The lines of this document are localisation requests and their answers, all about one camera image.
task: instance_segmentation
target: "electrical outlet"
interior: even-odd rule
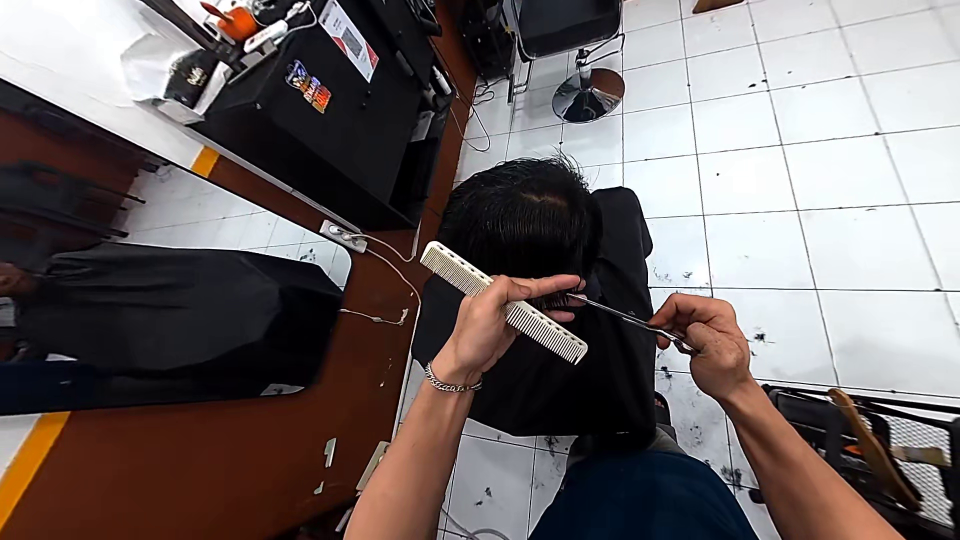
[[[325,219],[324,223],[320,226],[320,234],[357,253],[367,251],[367,240],[363,238],[345,239],[344,234],[353,234],[353,232],[347,231],[329,219]]]

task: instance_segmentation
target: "silver bracelet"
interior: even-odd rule
[[[430,384],[438,390],[443,390],[443,392],[466,392],[468,390],[479,390],[480,386],[483,385],[483,376],[480,376],[480,380],[478,380],[473,386],[443,382],[442,380],[437,379],[437,376],[433,374],[433,367],[431,367],[432,365],[433,360],[427,362],[426,366],[423,367],[423,372],[426,374],[426,379],[430,381]]]

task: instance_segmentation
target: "comb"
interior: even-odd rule
[[[480,294],[493,280],[442,243],[426,245],[420,264],[468,296]],[[507,324],[576,365],[587,353],[587,343],[524,301],[504,308]]]

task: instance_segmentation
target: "scissors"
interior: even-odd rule
[[[684,353],[685,355],[696,356],[696,355],[698,355],[698,354],[700,353],[700,351],[697,351],[697,350],[694,349],[693,347],[690,347],[689,345],[687,345],[686,343],[684,343],[684,339],[683,339],[682,337],[676,335],[676,334],[675,334],[674,332],[672,332],[672,331],[664,330],[664,329],[660,328],[660,327],[657,326],[657,325],[652,325],[652,324],[650,324],[650,323],[648,323],[648,322],[646,322],[646,321],[642,321],[642,320],[637,319],[636,317],[633,317],[633,316],[628,315],[628,314],[626,314],[626,313],[621,313],[620,311],[617,311],[616,309],[613,309],[613,308],[611,308],[611,307],[606,307],[606,306],[604,306],[603,304],[598,304],[598,303],[596,303],[596,302],[593,302],[592,300],[588,300],[588,299],[586,299],[586,298],[584,298],[584,297],[582,297],[582,296],[578,296],[578,295],[573,294],[573,293],[569,293],[569,292],[568,292],[568,293],[566,293],[566,296],[568,296],[568,297],[570,297],[570,298],[572,298],[572,299],[574,299],[574,300],[579,300],[580,302],[583,302],[584,304],[587,304],[588,306],[596,307],[597,309],[600,309],[601,311],[606,311],[607,313],[609,313],[609,314],[611,314],[611,315],[616,315],[617,317],[620,318],[620,320],[625,321],[625,322],[628,322],[628,323],[630,323],[630,324],[632,324],[632,325],[635,325],[635,326],[639,326],[639,327],[641,327],[641,328],[644,329],[644,330],[651,331],[651,332],[655,333],[656,335],[661,335],[661,336],[669,339],[670,342],[673,343],[674,345],[676,345],[676,346],[677,346],[677,349],[678,349],[681,353]]]

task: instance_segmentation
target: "black hair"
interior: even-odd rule
[[[437,239],[488,276],[585,277],[602,234],[600,207],[583,175],[558,155],[510,160],[471,176],[450,194]]]

